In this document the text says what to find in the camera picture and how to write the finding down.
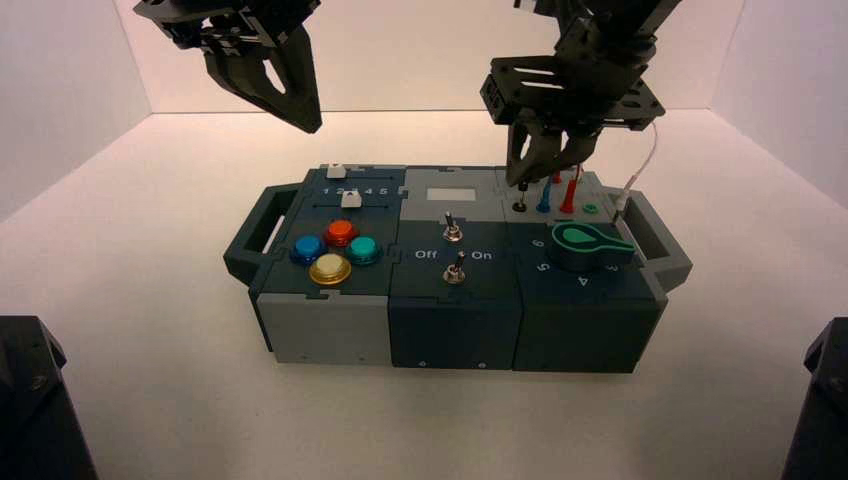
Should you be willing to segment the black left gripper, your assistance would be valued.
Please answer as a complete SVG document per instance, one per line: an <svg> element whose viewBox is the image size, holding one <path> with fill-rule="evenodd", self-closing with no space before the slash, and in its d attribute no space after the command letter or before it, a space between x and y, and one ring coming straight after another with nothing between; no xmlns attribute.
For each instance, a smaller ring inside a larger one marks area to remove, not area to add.
<svg viewBox="0 0 848 480"><path fill-rule="evenodd" d="M140 1L133 12L178 48L207 53L207 73L226 91L306 133L322 126L310 37L319 1Z"/></svg>

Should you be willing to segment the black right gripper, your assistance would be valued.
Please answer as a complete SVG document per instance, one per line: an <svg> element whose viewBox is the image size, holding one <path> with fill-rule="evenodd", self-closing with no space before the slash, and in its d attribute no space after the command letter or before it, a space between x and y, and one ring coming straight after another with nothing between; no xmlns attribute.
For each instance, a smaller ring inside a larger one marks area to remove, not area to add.
<svg viewBox="0 0 848 480"><path fill-rule="evenodd" d="M554 54L492 59L480 96L497 125L528 115L563 130L643 130L665 114L642 79L655 54L651 33L616 32L608 22L575 16L561 29ZM599 134L568 136L543 126L509 126L509 186L581 165L594 154Z"/></svg>

